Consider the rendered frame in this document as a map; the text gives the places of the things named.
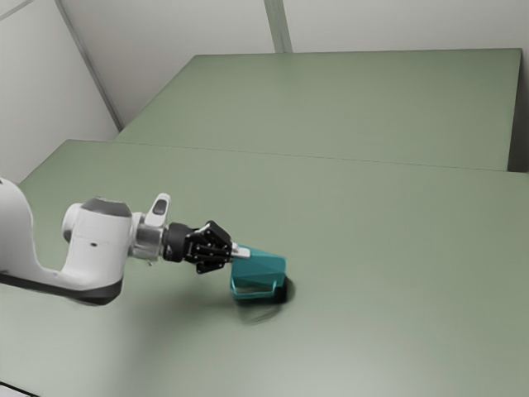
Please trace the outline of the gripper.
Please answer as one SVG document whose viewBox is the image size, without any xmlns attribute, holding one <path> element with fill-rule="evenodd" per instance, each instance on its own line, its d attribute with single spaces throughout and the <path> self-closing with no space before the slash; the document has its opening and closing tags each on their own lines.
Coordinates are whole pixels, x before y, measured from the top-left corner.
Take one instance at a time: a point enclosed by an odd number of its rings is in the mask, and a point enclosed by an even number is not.
<svg viewBox="0 0 529 397">
<path fill-rule="evenodd" d="M 198 274 L 220 270 L 231 260 L 250 259 L 250 248 L 232 243 L 230 234 L 213 220 L 191 228 L 172 222 L 163 233 L 163 259 L 196 266 Z"/>
</svg>

